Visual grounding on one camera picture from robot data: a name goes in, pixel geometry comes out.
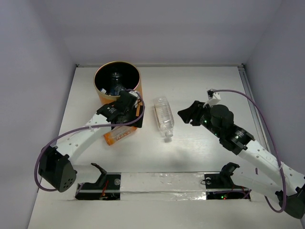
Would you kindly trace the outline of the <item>orange label plastic bottle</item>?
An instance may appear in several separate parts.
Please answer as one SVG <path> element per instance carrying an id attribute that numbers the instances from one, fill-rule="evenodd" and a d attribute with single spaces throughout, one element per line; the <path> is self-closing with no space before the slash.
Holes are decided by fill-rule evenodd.
<path id="1" fill-rule="evenodd" d="M 118 126 L 103 135 L 106 143 L 111 146 L 122 138 L 135 132 L 137 127 L 134 126 Z"/>

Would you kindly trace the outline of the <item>slim clear plastic bottle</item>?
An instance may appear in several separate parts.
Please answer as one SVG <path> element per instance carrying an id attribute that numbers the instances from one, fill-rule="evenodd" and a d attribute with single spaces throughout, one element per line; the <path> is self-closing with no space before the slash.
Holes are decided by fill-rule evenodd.
<path id="1" fill-rule="evenodd" d="M 119 72 L 114 72 L 111 75 L 111 88 L 114 88 L 116 86 L 122 87 L 122 75 Z"/>

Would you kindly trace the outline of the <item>blue label plastic bottle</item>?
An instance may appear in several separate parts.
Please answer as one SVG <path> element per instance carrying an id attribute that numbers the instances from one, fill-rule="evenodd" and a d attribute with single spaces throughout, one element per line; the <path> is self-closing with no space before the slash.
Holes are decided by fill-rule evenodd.
<path id="1" fill-rule="evenodd" d="M 102 88 L 100 90 L 100 92 L 102 94 L 105 94 L 105 95 L 109 95 L 109 96 L 118 96 L 120 91 L 124 91 L 124 88 L 121 87 L 121 86 L 116 86 L 114 88 L 111 88 L 110 91 L 107 91 L 106 89 Z"/>

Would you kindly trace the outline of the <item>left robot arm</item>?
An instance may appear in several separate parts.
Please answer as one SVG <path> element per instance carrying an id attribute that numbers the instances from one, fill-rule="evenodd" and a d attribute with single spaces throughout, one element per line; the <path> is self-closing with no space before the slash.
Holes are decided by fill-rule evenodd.
<path id="1" fill-rule="evenodd" d="M 101 188 L 106 171 L 98 164 L 77 165 L 77 159 L 104 134 L 105 127 L 137 126 L 142 121 L 145 105 L 138 91 L 120 91 L 119 98 L 99 108 L 83 126 L 51 140 L 39 154 L 34 180 L 39 189 L 65 192 L 74 183 Z"/>

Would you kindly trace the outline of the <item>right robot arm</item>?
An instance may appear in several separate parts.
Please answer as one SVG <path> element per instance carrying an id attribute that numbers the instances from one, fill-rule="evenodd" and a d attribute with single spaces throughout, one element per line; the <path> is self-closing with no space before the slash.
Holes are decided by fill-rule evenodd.
<path id="1" fill-rule="evenodd" d="M 194 101 L 189 108 L 178 111 L 178 115 L 186 124 L 204 126 L 219 138 L 225 149 L 251 163 L 271 180 L 269 184 L 255 181 L 257 192 L 275 197 L 288 215 L 296 219 L 304 216 L 305 176 L 284 163 L 279 165 L 276 157 L 249 132 L 234 124 L 234 114 L 226 106 Z"/>

